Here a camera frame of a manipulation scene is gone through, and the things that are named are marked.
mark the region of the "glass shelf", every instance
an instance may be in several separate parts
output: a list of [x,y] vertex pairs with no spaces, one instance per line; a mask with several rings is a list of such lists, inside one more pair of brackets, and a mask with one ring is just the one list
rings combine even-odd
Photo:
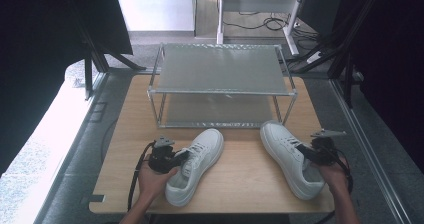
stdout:
[[258,128],[297,93],[280,46],[162,44],[148,95],[159,127]]

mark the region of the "wooden table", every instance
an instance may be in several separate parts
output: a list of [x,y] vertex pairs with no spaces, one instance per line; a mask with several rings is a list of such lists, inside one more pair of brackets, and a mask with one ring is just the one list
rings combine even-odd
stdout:
[[[321,126],[303,80],[293,78],[298,97],[286,127],[299,140],[310,142],[310,135]],[[94,213],[125,213],[134,167],[145,146],[164,135],[176,143],[174,150],[191,144],[204,129],[157,128],[147,96],[149,75],[135,76],[131,82],[93,195],[104,195],[102,202],[91,202]],[[288,104],[279,98],[282,107]],[[187,206],[174,207],[165,196],[158,197],[150,213],[302,213],[329,212],[334,203],[328,187],[314,199],[298,199],[289,189],[281,168],[266,152],[259,129],[220,129],[224,151],[218,162],[201,178]],[[138,195],[135,191],[133,200]]]

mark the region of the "white sneaker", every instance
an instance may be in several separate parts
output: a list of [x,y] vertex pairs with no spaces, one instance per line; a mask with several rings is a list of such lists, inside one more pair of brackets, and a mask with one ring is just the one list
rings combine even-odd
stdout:
[[177,155],[188,151],[190,155],[166,184],[165,195],[168,202],[174,206],[187,205],[203,173],[215,164],[223,149],[222,134],[216,129],[207,129],[193,140],[190,147],[178,152]]
[[265,149],[280,165],[292,192],[302,200],[317,196],[325,182],[319,170],[296,148],[303,143],[277,121],[262,124],[260,133]]

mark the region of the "shoe sole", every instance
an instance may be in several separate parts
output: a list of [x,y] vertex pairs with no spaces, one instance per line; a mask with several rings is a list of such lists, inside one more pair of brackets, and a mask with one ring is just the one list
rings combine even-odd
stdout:
[[208,129],[206,131],[213,131],[213,132],[215,132],[215,133],[218,134],[218,137],[219,137],[218,142],[220,142],[221,144],[219,145],[220,147],[218,149],[217,155],[215,155],[213,157],[213,159],[209,163],[209,165],[206,166],[206,168],[201,172],[200,177],[194,182],[193,188],[189,191],[188,195],[184,199],[182,199],[180,201],[170,201],[168,199],[168,197],[167,197],[168,202],[170,204],[174,205],[174,206],[182,207],[182,206],[187,205],[190,202],[190,200],[192,199],[194,193],[196,192],[197,185],[199,184],[199,181],[202,178],[203,174],[218,161],[219,157],[221,156],[221,154],[222,154],[222,152],[224,150],[224,145],[223,145],[224,137],[222,136],[221,132],[219,132],[216,129]]
[[268,122],[265,122],[262,125],[260,134],[261,134],[261,139],[262,139],[262,142],[263,142],[263,145],[264,145],[265,149],[271,155],[271,157],[278,163],[278,165],[280,166],[280,168],[283,170],[283,173],[284,173],[284,176],[286,178],[286,181],[289,184],[289,187],[290,187],[291,191],[293,192],[293,194],[295,196],[297,196],[299,199],[302,199],[302,200],[310,200],[310,199],[314,198],[316,195],[307,195],[307,194],[305,194],[296,185],[296,183],[293,182],[293,178],[292,178],[292,175],[291,175],[290,170],[287,170],[286,165],[278,157],[277,153],[274,152],[274,149],[271,147],[270,142],[267,139],[267,135],[265,134],[265,130],[263,128],[266,124],[269,124],[269,123],[274,123],[274,124],[281,125],[279,122],[276,122],[276,121],[268,121]]

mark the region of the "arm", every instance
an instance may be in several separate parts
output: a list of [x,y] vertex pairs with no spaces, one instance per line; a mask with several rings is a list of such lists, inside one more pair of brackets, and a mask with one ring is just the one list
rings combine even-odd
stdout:
[[120,224],[140,223],[149,206],[165,189],[166,182],[178,171],[177,168],[173,168],[167,174],[157,174],[150,169],[147,163],[148,158],[149,156],[147,156],[143,161],[138,174],[138,184],[140,189],[138,200],[134,203],[131,210],[124,216]]
[[334,198],[336,223],[360,223],[348,191],[348,183],[343,169],[337,164],[318,166]]

